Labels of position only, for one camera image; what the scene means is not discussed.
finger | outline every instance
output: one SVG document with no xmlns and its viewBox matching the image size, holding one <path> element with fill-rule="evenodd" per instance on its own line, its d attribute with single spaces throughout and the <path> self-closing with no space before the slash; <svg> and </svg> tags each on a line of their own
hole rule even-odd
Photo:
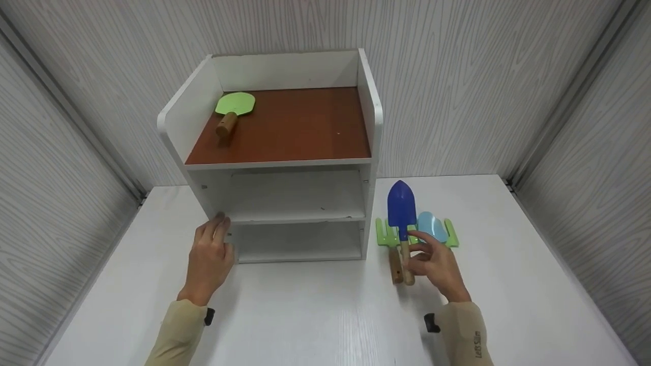
<svg viewBox="0 0 651 366">
<path fill-rule="evenodd" d="M 432 259 L 432 255 L 427 253 L 418 253 L 414 255 L 412 258 L 420 260 L 422 262 L 428 262 L 430 259 Z"/>
<path fill-rule="evenodd" d="M 231 243 L 224 244 L 224 260 L 229 268 L 233 267 L 233 264 L 235 263 L 235 250 Z"/>
<path fill-rule="evenodd" d="M 429 254 L 432 254 L 432 252 L 434 252 L 432 246 L 427 243 L 411 244 L 409 246 L 409 251 L 423 251 Z"/>
<path fill-rule="evenodd" d="M 214 219 L 208 221 L 206 223 L 206 228 L 201 235 L 201 241 L 205 243 L 210 243 L 212 241 L 212 237 L 215 234 L 215 229 L 217 226 L 224 220 L 224 213 L 219 212 Z"/>
<path fill-rule="evenodd" d="M 200 227 L 197 227 L 197 230 L 195 230 L 195 241 L 194 244 L 196 244 L 199 239 L 201 239 L 201 236 L 203 235 L 203 232 L 206 230 L 206 225 L 208 224 L 209 221 L 205 222 L 203 225 Z"/>
<path fill-rule="evenodd" d="M 212 242 L 223 244 L 224 238 L 226 237 L 226 233 L 229 231 L 229 228 L 230 228 L 230 218 L 225 218 L 224 221 L 222 221 L 219 224 L 219 226 L 217 226 L 217 229 L 215 230 L 215 235 L 212 238 Z"/>
<path fill-rule="evenodd" d="M 432 246 L 432 249 L 436 250 L 437 246 L 442 246 L 441 242 L 436 240 L 432 235 L 429 235 L 427 232 L 422 232 L 418 230 L 410 230 L 407 232 L 411 236 L 415 236 L 418 239 L 425 241 L 427 244 Z"/>
<path fill-rule="evenodd" d="M 415 275 L 426 275 L 427 274 L 427 267 L 426 264 L 428 262 L 423 262 L 421 260 L 418 260 L 416 258 L 410 258 L 408 260 L 405 260 L 402 265 L 403 267 L 410 271 L 411 273 Z"/>
</svg>

white tabletop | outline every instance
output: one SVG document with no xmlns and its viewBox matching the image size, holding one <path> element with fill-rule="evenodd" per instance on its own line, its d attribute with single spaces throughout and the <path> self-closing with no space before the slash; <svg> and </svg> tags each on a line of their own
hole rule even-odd
<svg viewBox="0 0 651 366">
<path fill-rule="evenodd" d="M 635 365 L 498 176 L 405 178 L 418 211 L 450 218 L 496 365 Z M 374 217 L 395 179 L 380 179 Z M 156 187 L 53 349 L 48 366 L 140 366 L 206 216 L 188 187 Z M 215 294 L 193 365 L 446 365 L 422 316 L 444 300 L 391 284 L 371 235 L 365 261 L 241 264 Z"/>
</svg>

right hand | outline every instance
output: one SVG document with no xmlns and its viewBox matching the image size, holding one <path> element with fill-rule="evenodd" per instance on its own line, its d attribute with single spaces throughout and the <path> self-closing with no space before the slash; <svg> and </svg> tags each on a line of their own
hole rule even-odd
<svg viewBox="0 0 651 366">
<path fill-rule="evenodd" d="M 414 275 L 425 275 L 448 302 L 469 302 L 470 293 L 461 278 L 459 266 L 450 248 L 422 231 L 409 231 L 409 235 L 425 243 L 409 246 L 410 251 L 421 251 L 404 264 Z"/>
<path fill-rule="evenodd" d="M 197 306 L 205 306 L 226 281 L 235 263 L 233 246 L 224 243 L 229 227 L 230 218 L 223 212 L 197 227 L 187 264 L 186 284 L 177 300 L 187 299 Z"/>
</svg>

shelf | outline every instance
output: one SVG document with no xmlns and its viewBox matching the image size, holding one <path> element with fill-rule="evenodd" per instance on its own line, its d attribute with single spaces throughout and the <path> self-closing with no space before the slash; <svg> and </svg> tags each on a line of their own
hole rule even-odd
<svg viewBox="0 0 651 366">
<path fill-rule="evenodd" d="M 188 170 L 370 163 L 357 87 L 250 91 L 255 108 L 219 147 L 212 113 L 186 160 Z"/>
<path fill-rule="evenodd" d="M 224 207 L 235 225 L 366 218 L 358 171 L 233 174 L 229 187 Z"/>
<path fill-rule="evenodd" d="M 235 227 L 239 263 L 361 258 L 357 223 L 304 223 Z"/>
</svg>

arm sleeve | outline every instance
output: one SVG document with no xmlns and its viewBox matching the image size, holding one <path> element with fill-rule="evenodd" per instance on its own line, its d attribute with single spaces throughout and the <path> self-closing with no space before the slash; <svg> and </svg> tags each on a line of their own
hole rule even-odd
<svg viewBox="0 0 651 366">
<path fill-rule="evenodd" d="M 436 318 L 452 366 L 493 365 L 486 348 L 484 319 L 475 303 L 448 303 Z"/>
<path fill-rule="evenodd" d="M 189 300 L 170 304 L 145 366 L 187 366 L 194 355 L 208 308 Z"/>
</svg>

